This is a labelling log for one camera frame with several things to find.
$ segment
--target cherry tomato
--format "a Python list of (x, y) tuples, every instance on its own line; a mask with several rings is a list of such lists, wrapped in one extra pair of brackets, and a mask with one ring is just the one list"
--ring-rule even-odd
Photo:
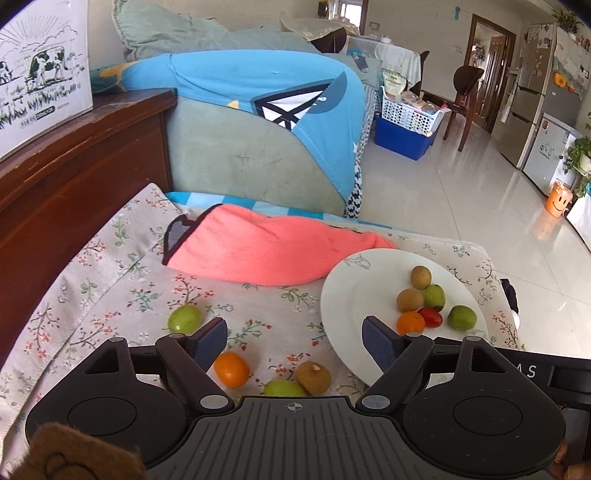
[(425, 307), (420, 309), (418, 312), (425, 319), (426, 327), (437, 328), (443, 323), (443, 318), (437, 310)]

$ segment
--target floor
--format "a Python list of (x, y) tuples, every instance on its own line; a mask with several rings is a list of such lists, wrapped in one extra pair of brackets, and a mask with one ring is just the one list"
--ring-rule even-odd
[(458, 152), (459, 128), (416, 162), (370, 141), (360, 218), (483, 246), (515, 287), (525, 347), (591, 358), (591, 253), (484, 130)]

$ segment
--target wooden door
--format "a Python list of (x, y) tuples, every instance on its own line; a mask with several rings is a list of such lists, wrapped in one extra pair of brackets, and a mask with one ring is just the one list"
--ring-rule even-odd
[(474, 122), (487, 131), (491, 131), (491, 124), (494, 124), (491, 117), (495, 113), (493, 110), (503, 81), (506, 43), (505, 36), (491, 38), (491, 45), (486, 56), (486, 70), (478, 89)]

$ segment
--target orange bucket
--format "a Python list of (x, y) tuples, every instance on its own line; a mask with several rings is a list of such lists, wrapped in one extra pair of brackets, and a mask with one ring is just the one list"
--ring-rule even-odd
[(552, 191), (546, 200), (545, 208), (553, 216), (559, 217), (563, 214), (564, 209), (573, 199), (573, 192), (571, 192), (560, 180), (554, 182)]

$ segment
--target orange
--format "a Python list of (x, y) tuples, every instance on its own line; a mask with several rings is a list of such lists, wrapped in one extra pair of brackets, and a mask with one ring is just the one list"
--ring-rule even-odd
[(229, 388), (238, 388), (246, 383), (251, 369), (237, 353), (224, 352), (213, 363), (217, 377)]
[(396, 333), (399, 335), (422, 333), (424, 329), (425, 319), (417, 312), (404, 312), (396, 321)]

